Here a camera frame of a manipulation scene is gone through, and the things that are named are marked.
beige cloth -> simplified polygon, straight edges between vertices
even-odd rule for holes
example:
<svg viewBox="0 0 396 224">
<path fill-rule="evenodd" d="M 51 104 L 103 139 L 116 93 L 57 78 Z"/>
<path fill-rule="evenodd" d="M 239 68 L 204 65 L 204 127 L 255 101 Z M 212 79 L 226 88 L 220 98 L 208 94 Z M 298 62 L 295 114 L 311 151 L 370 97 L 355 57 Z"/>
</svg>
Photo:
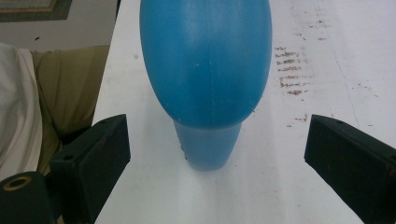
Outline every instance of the beige cloth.
<svg viewBox="0 0 396 224">
<path fill-rule="evenodd" d="M 32 54 L 0 43 L 0 180 L 37 167 L 42 140 Z"/>
<path fill-rule="evenodd" d="M 43 120 L 38 172 L 50 170 L 50 158 L 67 136 L 91 127 L 108 49 L 32 52 Z"/>
</svg>

white surface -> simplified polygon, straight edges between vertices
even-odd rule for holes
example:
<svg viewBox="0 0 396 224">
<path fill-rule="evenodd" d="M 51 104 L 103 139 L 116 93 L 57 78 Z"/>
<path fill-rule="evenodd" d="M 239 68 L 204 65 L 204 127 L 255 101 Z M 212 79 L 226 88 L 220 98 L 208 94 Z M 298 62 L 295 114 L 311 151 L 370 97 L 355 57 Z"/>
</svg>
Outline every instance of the white surface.
<svg viewBox="0 0 396 224">
<path fill-rule="evenodd" d="M 304 162 L 305 143 L 319 114 L 396 147 L 396 2 L 270 3 L 265 93 L 225 167 L 200 173 L 150 87 L 139 1 L 122 1 L 94 120 L 127 115 L 132 160 L 97 223 L 361 223 Z"/>
</svg>

